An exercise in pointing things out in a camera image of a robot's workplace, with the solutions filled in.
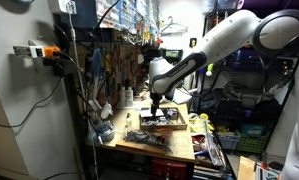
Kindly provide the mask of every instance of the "wooden workbench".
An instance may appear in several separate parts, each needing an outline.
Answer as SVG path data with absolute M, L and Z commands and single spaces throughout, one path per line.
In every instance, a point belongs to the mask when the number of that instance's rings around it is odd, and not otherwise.
M 145 101 L 135 101 L 135 107 L 144 108 L 150 107 L 150 99 Z M 160 107 L 177 107 L 185 122 L 189 124 L 188 113 L 187 113 L 187 105 L 181 104 L 177 105 L 175 103 L 165 103 L 161 104 Z M 126 116 L 127 113 L 131 114 L 132 118 L 132 127 L 139 129 L 139 111 L 134 108 L 117 108 L 114 109 L 114 115 L 109 120 L 112 121 L 115 127 L 115 137 L 114 139 L 102 145 L 102 148 L 108 148 L 113 150 L 125 151 L 134 154 L 141 154 L 151 157 L 170 159 L 170 160 L 178 160 L 182 162 L 194 163 L 194 151 L 191 142 L 191 135 L 189 125 L 186 130 L 174 130 L 171 132 L 170 137 L 170 146 L 172 152 L 159 152 L 159 150 L 154 150 L 146 147 L 145 145 L 138 145 L 135 143 L 125 144 L 122 140 L 122 134 L 124 128 L 126 126 Z

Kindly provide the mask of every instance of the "white robotic arm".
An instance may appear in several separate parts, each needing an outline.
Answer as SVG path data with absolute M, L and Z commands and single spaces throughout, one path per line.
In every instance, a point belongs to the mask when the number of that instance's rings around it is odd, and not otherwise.
M 163 58 L 151 61 L 149 90 L 153 101 L 152 115 L 155 116 L 162 95 L 170 92 L 181 79 L 199 68 L 219 61 L 245 45 L 252 45 L 259 54 L 271 57 L 281 53 L 281 49 L 283 49 L 283 55 L 294 56 L 299 53 L 299 42 L 290 45 L 290 41 L 298 36 L 298 10 L 278 11 L 265 19 L 259 19 L 247 10 L 234 13 L 211 29 L 198 41 L 195 51 L 176 66 L 170 65 Z

